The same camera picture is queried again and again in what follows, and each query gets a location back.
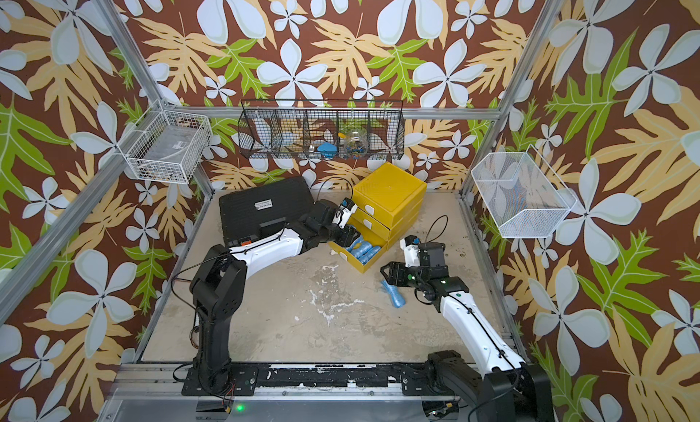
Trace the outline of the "yellow bottom drawer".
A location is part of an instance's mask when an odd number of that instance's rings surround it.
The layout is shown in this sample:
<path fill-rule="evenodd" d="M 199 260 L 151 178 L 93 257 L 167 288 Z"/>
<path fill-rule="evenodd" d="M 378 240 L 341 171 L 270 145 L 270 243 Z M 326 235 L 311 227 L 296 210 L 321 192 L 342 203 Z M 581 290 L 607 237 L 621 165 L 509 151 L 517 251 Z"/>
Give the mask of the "yellow bottom drawer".
<path fill-rule="evenodd" d="M 388 250 L 389 243 L 372 232 L 364 232 L 358 239 L 359 243 L 353 250 L 337 243 L 330 243 L 330 247 L 343 262 L 364 274 Z"/>

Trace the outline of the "blue trash bag roll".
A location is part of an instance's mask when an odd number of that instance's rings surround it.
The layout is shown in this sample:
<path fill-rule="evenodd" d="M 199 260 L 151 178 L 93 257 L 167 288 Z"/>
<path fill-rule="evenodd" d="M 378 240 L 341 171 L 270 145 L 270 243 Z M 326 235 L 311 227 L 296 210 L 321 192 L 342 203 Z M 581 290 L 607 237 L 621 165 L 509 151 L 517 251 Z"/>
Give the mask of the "blue trash bag roll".
<path fill-rule="evenodd" d="M 365 254 L 361 255 L 358 258 L 358 261 L 360 263 L 362 263 L 362 265 L 366 265 L 369 261 L 371 261 L 381 251 L 381 249 L 382 249 L 381 246 L 373 246 Z"/>
<path fill-rule="evenodd" d="M 362 243 L 362 241 L 363 241 L 363 236 L 362 236 L 362 234 L 360 234 L 360 235 L 357 237 L 357 239 L 355 239 L 355 240 L 353 241 L 353 243 L 351 243 L 351 245 L 349 245 L 349 246 L 346 248 L 346 250 L 348 250 L 348 252 L 353 251 L 355 248 L 357 248 L 357 247 Z"/>
<path fill-rule="evenodd" d="M 357 248 L 355 248 L 351 252 L 351 254 L 352 254 L 352 256 L 354 256 L 355 258 L 358 259 L 361 255 L 365 254 L 372 247 L 373 247 L 373 245 L 371 245 L 370 242 L 362 241 L 362 243 Z"/>
<path fill-rule="evenodd" d="M 402 296 L 402 294 L 399 292 L 395 285 L 390 285 L 386 280 L 383 280 L 381 284 L 386 293 L 388 294 L 389 300 L 393 307 L 401 308 L 404 305 L 406 305 L 405 298 Z"/>

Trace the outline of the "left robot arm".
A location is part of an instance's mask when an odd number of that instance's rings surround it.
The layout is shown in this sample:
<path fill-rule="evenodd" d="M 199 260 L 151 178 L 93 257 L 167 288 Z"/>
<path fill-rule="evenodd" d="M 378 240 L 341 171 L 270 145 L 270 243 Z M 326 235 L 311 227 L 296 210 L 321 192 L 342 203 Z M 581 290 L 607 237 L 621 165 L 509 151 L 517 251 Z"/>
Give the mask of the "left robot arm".
<path fill-rule="evenodd" d="M 358 206 L 350 198 L 335 204 L 319 200 L 301 218 L 249 245 L 212 247 L 190 284 L 199 318 L 199 343 L 190 382 L 203 393 L 224 398 L 235 391 L 229 351 L 231 319 L 244 299 L 247 279 L 274 263 L 321 243 L 351 245 L 360 232 L 349 223 Z"/>

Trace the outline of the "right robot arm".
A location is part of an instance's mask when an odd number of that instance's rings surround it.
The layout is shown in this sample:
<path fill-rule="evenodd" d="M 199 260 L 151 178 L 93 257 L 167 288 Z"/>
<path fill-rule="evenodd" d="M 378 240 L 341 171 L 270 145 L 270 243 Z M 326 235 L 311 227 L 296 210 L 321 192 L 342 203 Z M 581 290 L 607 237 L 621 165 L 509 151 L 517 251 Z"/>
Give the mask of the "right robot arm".
<path fill-rule="evenodd" d="M 544 369 L 528 364 L 490 324 L 468 285 L 450 274 L 443 243 L 422 243 L 415 235 L 400 241 L 402 262 L 380 268 L 386 284 L 423 294 L 458 333 L 477 367 L 454 351 L 428 356 L 427 382 L 451 392 L 468 409 L 468 421 L 552 421 L 552 385 Z"/>

